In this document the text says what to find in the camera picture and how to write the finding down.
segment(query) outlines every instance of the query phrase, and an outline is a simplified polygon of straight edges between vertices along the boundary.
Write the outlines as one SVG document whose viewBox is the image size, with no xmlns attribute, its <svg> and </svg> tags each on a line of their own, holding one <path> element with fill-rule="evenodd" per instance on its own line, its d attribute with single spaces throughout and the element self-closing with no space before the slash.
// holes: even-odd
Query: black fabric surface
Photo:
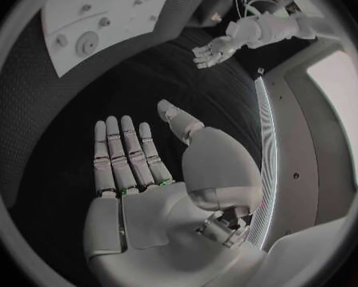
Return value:
<svg viewBox="0 0 358 287">
<path fill-rule="evenodd" d="M 94 198 L 97 120 L 127 114 L 135 126 L 149 122 L 161 158 L 173 177 L 183 180 L 185 146 L 157 115 L 157 102 L 166 98 L 207 126 L 235 137 L 260 166 L 254 83 L 234 59 L 198 70 L 190 50 L 209 40 L 200 30 L 187 30 L 177 40 L 119 64 L 71 101 L 37 144 L 11 214 L 35 251 L 72 283 L 97 284 L 87 268 L 82 245 L 85 216 Z"/>
</svg>

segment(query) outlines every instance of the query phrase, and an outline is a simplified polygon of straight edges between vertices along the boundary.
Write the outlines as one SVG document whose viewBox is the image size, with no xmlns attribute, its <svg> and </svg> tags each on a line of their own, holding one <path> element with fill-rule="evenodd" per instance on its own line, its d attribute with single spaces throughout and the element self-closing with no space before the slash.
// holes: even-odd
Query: screw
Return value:
<svg viewBox="0 0 358 287">
<path fill-rule="evenodd" d="M 57 43 L 62 47 L 66 47 L 68 45 L 68 39 L 63 34 L 57 35 Z"/>
<path fill-rule="evenodd" d="M 107 17 L 103 17 L 103 18 L 101 18 L 101 20 L 99 21 L 99 25 L 100 25 L 101 27 L 108 27 L 110 24 L 111 24 L 111 21 L 110 21 L 110 19 L 107 18 Z"/>
<path fill-rule="evenodd" d="M 82 11 L 90 11 L 90 10 L 91 10 L 91 5 L 85 4 L 84 6 L 82 6 Z"/>
</svg>

